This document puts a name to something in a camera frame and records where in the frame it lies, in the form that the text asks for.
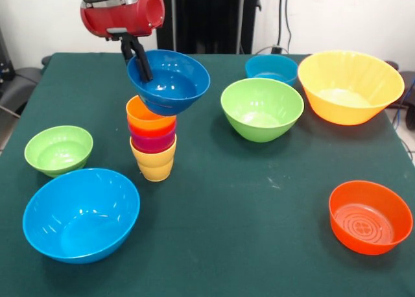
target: red robot arm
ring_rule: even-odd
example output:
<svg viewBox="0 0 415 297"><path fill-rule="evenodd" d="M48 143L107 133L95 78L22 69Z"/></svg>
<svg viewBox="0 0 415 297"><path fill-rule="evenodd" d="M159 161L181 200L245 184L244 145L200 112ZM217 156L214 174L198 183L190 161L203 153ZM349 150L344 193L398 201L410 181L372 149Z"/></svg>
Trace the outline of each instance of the red robot arm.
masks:
<svg viewBox="0 0 415 297"><path fill-rule="evenodd" d="M152 80L144 48L137 37L149 36L153 29L163 25L163 0L83 0L80 14L92 34L107 40L121 40L126 62L135 52L142 79Z"/></svg>

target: pink cup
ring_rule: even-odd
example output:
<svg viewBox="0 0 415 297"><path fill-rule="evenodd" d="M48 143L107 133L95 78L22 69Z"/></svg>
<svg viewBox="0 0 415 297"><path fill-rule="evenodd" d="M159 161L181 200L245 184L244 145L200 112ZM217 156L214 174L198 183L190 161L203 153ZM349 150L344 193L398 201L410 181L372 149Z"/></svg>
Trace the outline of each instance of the pink cup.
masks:
<svg viewBox="0 0 415 297"><path fill-rule="evenodd" d="M176 135L176 125L170 132L160 137L143 137L136 134L130 128L130 125L128 125L128 129L131 133L134 148L144 153L159 153L167 150L174 143L174 136Z"/></svg>

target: stacked cups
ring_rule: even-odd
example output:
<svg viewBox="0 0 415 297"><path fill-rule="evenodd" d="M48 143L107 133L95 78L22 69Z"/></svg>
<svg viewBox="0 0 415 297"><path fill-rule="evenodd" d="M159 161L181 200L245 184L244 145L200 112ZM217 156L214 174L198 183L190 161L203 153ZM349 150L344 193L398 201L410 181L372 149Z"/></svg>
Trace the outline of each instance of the stacked cups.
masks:
<svg viewBox="0 0 415 297"><path fill-rule="evenodd" d="M151 112L138 96L128 101L126 112L130 146L140 171L151 182L166 179L176 151L176 116Z"/></svg>

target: white wall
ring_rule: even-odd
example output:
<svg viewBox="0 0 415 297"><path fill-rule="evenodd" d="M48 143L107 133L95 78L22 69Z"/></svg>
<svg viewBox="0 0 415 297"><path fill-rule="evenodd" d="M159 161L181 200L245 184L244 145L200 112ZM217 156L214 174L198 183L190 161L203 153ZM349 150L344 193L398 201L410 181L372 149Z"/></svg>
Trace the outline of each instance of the white wall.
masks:
<svg viewBox="0 0 415 297"><path fill-rule="evenodd" d="M117 52L119 42L90 34L80 18L81 0L0 0L0 28L16 68L40 67L55 52ZM157 48L156 33L141 38Z"/></svg>
<svg viewBox="0 0 415 297"><path fill-rule="evenodd" d="M261 3L253 52L278 40L278 0ZM288 15L291 53L348 49L394 60L401 70L415 69L414 0L289 0Z"/></svg>

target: plastic bowl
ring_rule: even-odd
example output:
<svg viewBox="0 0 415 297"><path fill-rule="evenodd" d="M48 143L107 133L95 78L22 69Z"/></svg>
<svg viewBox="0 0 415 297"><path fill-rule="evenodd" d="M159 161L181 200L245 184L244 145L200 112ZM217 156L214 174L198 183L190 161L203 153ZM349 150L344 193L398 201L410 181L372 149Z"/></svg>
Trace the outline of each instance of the plastic bowl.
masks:
<svg viewBox="0 0 415 297"><path fill-rule="evenodd" d="M136 58L128 63L130 80L146 106L156 114L176 115L186 110L208 90L210 76L191 57L173 51L146 52L153 80L142 82Z"/></svg>
<svg viewBox="0 0 415 297"><path fill-rule="evenodd" d="M47 176L81 169L91 154L90 133L77 126L56 126L35 135L25 147L27 163Z"/></svg>
<svg viewBox="0 0 415 297"><path fill-rule="evenodd" d="M220 98L232 127L257 143L276 139L304 111L301 95L291 86L269 78L246 78L229 85Z"/></svg>
<svg viewBox="0 0 415 297"><path fill-rule="evenodd" d="M340 125L369 121L396 101L405 87L399 72L386 62L351 51L307 57L298 78L314 112Z"/></svg>
<svg viewBox="0 0 415 297"><path fill-rule="evenodd" d="M64 263L92 263L128 237L140 209L134 184L108 169L82 169L45 184L23 215L37 251Z"/></svg>
<svg viewBox="0 0 415 297"><path fill-rule="evenodd" d="M134 133L130 127L129 129L134 147L144 153L158 153L167 150L174 143L176 135L176 126L167 134L159 137L143 137Z"/></svg>
<svg viewBox="0 0 415 297"><path fill-rule="evenodd" d="M294 85L297 79L298 64L282 55L257 55L246 62L248 78L271 78L288 85Z"/></svg>
<svg viewBox="0 0 415 297"><path fill-rule="evenodd" d="M128 124L138 130L160 132L176 122L175 116L164 117L151 112L138 96L132 97L125 108Z"/></svg>
<svg viewBox="0 0 415 297"><path fill-rule="evenodd" d="M330 196L329 209L337 239L360 254L386 253L412 230L412 214L405 201L373 182L355 180L339 185Z"/></svg>

